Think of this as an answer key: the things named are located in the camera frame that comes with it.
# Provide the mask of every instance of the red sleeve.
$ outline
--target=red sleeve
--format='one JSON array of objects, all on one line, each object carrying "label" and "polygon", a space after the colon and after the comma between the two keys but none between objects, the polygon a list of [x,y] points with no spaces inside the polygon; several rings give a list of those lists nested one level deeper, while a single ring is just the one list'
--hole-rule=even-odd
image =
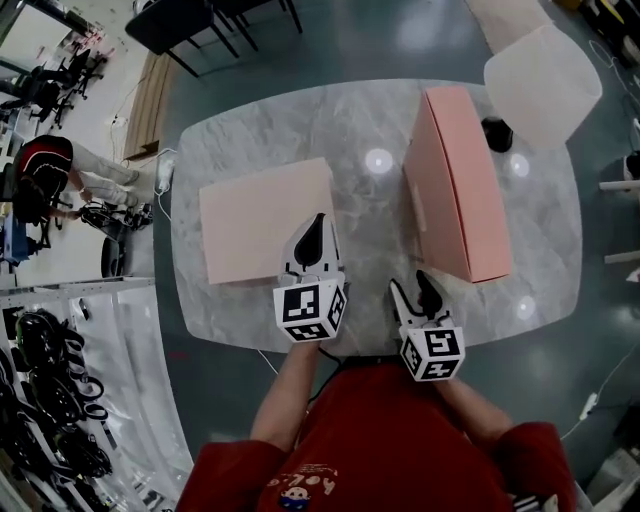
[{"label": "red sleeve", "polygon": [[210,443],[198,454],[176,512],[255,510],[286,454],[262,441]]},{"label": "red sleeve", "polygon": [[525,423],[504,434],[493,449],[507,492],[558,496],[558,510],[576,509],[575,482],[558,433],[550,423]]}]

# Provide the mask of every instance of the stack of wooden boards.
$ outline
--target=stack of wooden boards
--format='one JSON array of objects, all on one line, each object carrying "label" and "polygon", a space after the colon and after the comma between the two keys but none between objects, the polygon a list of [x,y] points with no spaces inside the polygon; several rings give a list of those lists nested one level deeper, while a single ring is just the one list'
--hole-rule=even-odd
[{"label": "stack of wooden boards", "polygon": [[172,61],[166,55],[149,53],[147,56],[131,110],[125,160],[137,160],[158,151],[172,68]]}]

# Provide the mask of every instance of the white pants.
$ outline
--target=white pants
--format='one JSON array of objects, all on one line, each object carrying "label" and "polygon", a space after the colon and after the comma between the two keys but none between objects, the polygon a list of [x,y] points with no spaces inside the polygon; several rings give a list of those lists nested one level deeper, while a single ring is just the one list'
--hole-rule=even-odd
[{"label": "white pants", "polygon": [[[72,142],[71,166],[80,174],[84,187],[95,197],[113,204],[131,204],[134,196],[118,185],[132,178],[132,171],[106,158],[94,155],[77,142]],[[75,190],[67,183],[66,190]]]}]

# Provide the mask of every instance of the cardboard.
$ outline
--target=cardboard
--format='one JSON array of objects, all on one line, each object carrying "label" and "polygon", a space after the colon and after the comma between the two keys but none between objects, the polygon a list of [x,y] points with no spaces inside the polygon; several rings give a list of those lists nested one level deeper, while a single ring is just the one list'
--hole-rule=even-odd
[{"label": "cardboard", "polygon": [[511,273],[502,195],[464,87],[423,93],[404,169],[426,265],[471,283]]},{"label": "cardboard", "polygon": [[333,221],[331,169],[324,158],[201,188],[209,283],[279,275],[283,247],[303,222],[319,212]]}]

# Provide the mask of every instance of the cartoon character print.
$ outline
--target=cartoon character print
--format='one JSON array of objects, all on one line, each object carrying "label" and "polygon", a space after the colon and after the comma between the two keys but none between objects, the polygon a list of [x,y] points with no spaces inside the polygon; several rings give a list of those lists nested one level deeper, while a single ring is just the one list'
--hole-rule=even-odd
[{"label": "cartoon character print", "polygon": [[304,487],[291,487],[280,493],[278,505],[287,510],[305,510],[311,495]]},{"label": "cartoon character print", "polygon": [[338,472],[326,464],[305,464],[295,473],[283,473],[267,487],[280,491],[278,505],[284,510],[306,510],[312,496],[329,496],[336,486]]}]

